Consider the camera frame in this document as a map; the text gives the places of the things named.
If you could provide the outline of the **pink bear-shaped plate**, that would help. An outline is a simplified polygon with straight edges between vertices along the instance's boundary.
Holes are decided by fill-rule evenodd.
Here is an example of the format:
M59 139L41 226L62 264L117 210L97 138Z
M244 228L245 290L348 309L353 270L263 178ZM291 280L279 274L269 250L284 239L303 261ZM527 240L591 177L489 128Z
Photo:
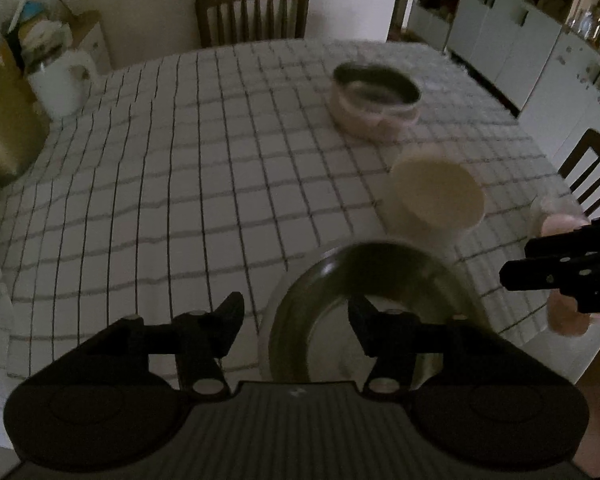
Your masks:
M577 229L588 226L590 222L582 217L565 212L549 214L541 224L542 237L571 233ZM592 315L581 313L578 303L573 297L559 291L568 278L568 263L562 263L558 271L558 285L552 289L547 299L547 325L548 328L564 337L576 338L583 336L592 324Z

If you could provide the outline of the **large white plate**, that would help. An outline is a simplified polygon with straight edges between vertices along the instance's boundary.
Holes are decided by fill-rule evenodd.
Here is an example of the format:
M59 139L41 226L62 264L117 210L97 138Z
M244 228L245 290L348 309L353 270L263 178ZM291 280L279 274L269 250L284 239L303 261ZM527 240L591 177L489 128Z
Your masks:
M570 196L539 196L530 208L530 237L568 233L591 220ZM577 301L553 289L544 308L546 327L522 348L575 384L600 352L600 313L580 313Z

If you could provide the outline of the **cream white bowl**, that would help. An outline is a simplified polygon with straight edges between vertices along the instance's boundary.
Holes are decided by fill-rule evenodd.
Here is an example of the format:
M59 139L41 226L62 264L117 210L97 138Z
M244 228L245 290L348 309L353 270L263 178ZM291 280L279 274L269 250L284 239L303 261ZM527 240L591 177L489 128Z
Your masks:
M458 162L424 151L405 151L389 170L380 214L389 233L428 252L447 252L486 213L486 196Z

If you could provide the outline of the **large stainless steel bowl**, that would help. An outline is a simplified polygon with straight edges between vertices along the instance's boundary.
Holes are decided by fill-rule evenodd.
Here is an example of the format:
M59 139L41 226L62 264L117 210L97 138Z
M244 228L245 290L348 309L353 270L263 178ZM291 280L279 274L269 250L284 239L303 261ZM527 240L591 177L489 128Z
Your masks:
M452 318L489 325L465 273L398 238L342 240L293 264L272 292L259 344L268 382L364 385L378 356L418 387L442 355L434 329Z

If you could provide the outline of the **pink steel-lined bowl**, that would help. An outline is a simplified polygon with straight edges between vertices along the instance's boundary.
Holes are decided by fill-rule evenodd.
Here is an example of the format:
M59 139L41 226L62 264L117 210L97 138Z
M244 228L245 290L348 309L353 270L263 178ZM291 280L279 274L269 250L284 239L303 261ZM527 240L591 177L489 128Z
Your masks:
M416 124L421 98L419 88L400 70L347 62L332 71L328 110L341 132L389 143Z

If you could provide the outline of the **right wooden chair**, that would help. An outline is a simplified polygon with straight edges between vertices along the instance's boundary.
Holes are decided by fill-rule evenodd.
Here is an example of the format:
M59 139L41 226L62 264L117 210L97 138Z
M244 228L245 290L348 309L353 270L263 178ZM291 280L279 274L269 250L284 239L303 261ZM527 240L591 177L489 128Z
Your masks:
M589 128L558 168L589 219L600 218L600 132Z

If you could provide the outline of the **wooden chair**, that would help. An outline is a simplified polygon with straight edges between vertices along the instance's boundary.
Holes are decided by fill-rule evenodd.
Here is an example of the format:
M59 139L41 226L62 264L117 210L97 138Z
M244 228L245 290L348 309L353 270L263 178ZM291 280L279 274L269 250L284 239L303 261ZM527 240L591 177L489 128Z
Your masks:
M302 39L310 0L196 0L201 47Z
M589 219L600 218L600 132L589 128L558 168Z

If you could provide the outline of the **white checkered tablecloth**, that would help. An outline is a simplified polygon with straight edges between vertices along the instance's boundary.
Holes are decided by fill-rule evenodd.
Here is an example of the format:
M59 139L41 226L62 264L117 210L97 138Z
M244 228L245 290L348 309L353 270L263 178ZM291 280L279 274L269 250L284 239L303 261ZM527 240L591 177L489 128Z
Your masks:
M422 94L396 143L348 138L330 117L334 68L381 63ZM396 155L428 148L477 179L486 215L452 253L493 329L525 344L542 292L509 294L531 203L567 185L501 104L424 44L289 40L199 50L109 74L41 153L0 188L0 446L20 382L118 318L169 322L233 290L245 323L222 363L256 374L257 334L291 264L333 240L378 234Z

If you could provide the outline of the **gold thermos jug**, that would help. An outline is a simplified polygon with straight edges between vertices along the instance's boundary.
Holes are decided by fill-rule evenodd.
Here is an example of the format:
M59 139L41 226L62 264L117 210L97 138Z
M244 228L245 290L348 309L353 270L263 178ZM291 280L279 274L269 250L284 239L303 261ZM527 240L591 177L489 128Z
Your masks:
M38 158L48 136L48 118L22 77L0 35L0 186L19 178Z

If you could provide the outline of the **white electric kettle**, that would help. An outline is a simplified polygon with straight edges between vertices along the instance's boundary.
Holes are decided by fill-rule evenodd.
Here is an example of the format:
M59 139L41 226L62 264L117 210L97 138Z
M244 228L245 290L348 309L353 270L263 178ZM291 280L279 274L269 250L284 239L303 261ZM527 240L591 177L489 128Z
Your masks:
M27 80L46 115L57 122L76 113L86 102L86 76L99 83L91 55L82 50L56 47L27 69Z

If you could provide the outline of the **small wooden side cabinet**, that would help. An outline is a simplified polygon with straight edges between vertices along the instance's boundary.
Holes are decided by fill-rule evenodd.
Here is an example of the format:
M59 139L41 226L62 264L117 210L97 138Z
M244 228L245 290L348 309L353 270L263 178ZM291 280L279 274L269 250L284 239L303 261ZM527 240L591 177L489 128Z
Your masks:
M5 29L6 39L20 72L65 51L84 51L100 74L111 70L108 47L98 11L86 11L68 18L52 18L45 6L28 1L15 23Z

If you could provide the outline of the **far wooden chair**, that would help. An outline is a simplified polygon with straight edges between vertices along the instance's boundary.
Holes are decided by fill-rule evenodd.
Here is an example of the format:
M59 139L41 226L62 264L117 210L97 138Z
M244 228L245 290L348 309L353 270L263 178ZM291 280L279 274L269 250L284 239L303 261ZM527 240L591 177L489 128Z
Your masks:
M201 47L302 39L310 0L196 0Z

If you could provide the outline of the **white cabinet wall unit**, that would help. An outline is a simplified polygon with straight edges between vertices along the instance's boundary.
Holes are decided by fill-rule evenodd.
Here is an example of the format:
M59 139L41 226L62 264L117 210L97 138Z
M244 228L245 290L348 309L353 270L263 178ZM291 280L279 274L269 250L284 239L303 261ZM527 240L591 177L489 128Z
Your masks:
M554 162L600 132L600 0L406 0L403 29L458 58Z

